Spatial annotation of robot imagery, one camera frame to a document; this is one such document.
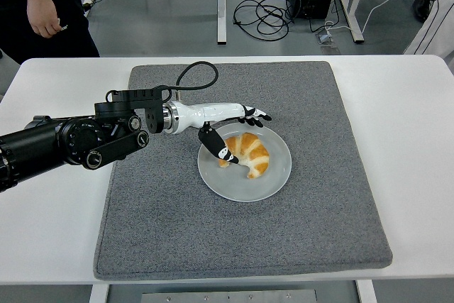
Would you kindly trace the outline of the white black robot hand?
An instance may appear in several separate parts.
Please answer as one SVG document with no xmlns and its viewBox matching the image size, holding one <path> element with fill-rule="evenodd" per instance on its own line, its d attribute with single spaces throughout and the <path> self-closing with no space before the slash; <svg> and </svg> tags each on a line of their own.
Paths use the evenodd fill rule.
<svg viewBox="0 0 454 303">
<path fill-rule="evenodd" d="M 263 127 L 260 119 L 271 121 L 264 111 L 237 103 L 184 105 L 171 101 L 166 105 L 170 114 L 166 133 L 178 134 L 187 128 L 198 128 L 198 137 L 205 148 L 219 160 L 238 164 L 239 160 L 226 146 L 222 137 L 211 127 L 212 123 L 237 119 L 250 126 Z"/>
</svg>

